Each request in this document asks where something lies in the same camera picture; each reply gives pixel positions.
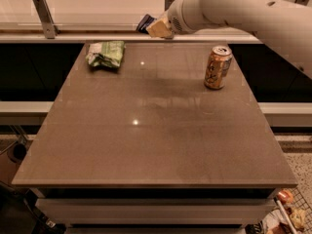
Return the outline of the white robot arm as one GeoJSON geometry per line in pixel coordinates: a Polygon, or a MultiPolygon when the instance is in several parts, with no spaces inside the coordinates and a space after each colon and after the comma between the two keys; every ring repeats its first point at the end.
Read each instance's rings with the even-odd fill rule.
{"type": "Polygon", "coordinates": [[[284,0],[175,0],[147,26],[152,37],[232,27],[248,32],[312,78],[312,8],[284,0]]]}

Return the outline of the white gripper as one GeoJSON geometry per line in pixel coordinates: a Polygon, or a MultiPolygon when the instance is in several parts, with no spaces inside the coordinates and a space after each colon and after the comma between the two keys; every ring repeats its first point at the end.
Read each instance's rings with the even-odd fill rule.
{"type": "Polygon", "coordinates": [[[196,30],[199,16],[197,0],[175,0],[167,11],[168,17],[159,18],[146,28],[152,37],[171,38],[173,32],[183,34],[196,30]]]}

